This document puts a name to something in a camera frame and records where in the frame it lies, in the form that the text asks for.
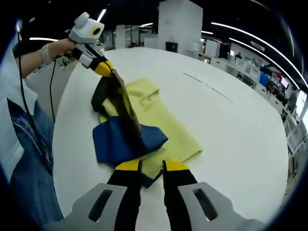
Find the round white table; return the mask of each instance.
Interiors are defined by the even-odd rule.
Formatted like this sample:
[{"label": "round white table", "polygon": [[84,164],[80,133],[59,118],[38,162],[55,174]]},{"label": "round white table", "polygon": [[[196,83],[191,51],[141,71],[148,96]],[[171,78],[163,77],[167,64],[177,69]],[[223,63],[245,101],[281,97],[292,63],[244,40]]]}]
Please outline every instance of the round white table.
[{"label": "round white table", "polygon": [[[288,152],[282,120],[267,101],[233,76],[184,55],[147,48],[105,55],[126,82],[148,77],[160,88],[162,102],[203,148],[185,162],[199,182],[230,198],[245,218],[267,222],[275,215],[287,182]],[[92,139],[99,121],[90,101],[99,80],[78,64],[58,109],[53,172],[64,216],[113,172],[97,163]],[[141,190],[136,230],[170,230],[162,179]]]}]

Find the denim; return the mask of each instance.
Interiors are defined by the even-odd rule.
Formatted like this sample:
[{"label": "denim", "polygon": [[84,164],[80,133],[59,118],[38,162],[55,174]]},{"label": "denim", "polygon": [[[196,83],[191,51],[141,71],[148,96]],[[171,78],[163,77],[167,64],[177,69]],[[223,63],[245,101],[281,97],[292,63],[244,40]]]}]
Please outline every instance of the denim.
[{"label": "denim", "polygon": [[59,221],[63,215],[52,178],[53,123],[36,101],[33,115],[36,137],[28,115],[13,102],[9,102],[9,109],[16,136],[25,151],[10,180],[13,197],[39,226]]}]

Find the human hand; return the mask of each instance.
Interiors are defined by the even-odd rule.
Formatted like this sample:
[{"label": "human hand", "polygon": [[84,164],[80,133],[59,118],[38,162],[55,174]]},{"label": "human hand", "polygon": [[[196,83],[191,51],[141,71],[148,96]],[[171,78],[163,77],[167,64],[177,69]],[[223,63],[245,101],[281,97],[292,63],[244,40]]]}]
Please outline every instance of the human hand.
[{"label": "human hand", "polygon": [[48,45],[50,58],[55,56],[63,56],[65,53],[72,55],[72,51],[75,48],[75,43],[69,39],[62,39],[56,42],[52,42]]}]

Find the folded garment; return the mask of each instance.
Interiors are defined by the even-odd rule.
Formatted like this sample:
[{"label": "folded garment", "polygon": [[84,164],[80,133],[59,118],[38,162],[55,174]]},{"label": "folded garment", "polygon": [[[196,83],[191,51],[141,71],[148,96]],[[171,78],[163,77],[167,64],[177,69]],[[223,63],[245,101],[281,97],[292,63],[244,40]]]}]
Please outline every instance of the folded garment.
[{"label": "folded garment", "polygon": [[[159,99],[159,88],[147,78],[140,78],[126,85],[132,107],[141,124],[155,126],[162,130],[168,141],[157,151],[142,156],[143,184],[150,187],[162,174],[162,161],[183,162],[200,153],[201,146],[188,133],[185,127],[167,110]],[[103,103],[110,116],[117,116],[114,106],[106,99]],[[100,122],[107,121],[100,115]]]},{"label": "folded garment", "polygon": [[168,140],[159,128],[141,125],[140,140],[132,141],[128,134],[121,131],[122,123],[120,117],[112,116],[93,129],[98,162],[116,167],[158,150]]}]

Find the ceiling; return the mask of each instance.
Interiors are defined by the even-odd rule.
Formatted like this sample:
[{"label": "ceiling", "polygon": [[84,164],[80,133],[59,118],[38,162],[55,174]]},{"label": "ceiling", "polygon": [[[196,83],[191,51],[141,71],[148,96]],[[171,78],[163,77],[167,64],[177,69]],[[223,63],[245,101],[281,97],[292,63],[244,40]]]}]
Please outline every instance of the ceiling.
[{"label": "ceiling", "polygon": [[[264,53],[268,57],[279,63],[300,87],[308,92],[299,74],[277,52],[241,32],[211,24],[211,22],[217,22],[233,26],[265,40],[281,51],[302,72],[302,53],[304,53],[302,51],[305,49],[306,41],[304,41],[305,32],[301,30],[300,22],[304,8],[296,4],[297,0],[191,1],[203,8],[203,30],[213,32],[214,37],[219,39],[229,40],[229,37],[232,37],[246,44],[250,44],[251,40],[257,42],[265,47]],[[160,0],[87,0],[84,4],[59,0],[27,2],[31,4],[28,4],[28,9],[23,11],[23,39],[29,37],[66,38],[64,31],[73,26],[76,17],[83,12],[88,12],[92,18],[96,19],[102,9],[107,9],[101,20],[105,24],[105,30],[114,29],[120,24],[142,25],[151,22],[154,23],[156,30],[158,27]],[[308,80],[305,70],[303,75]]]}]

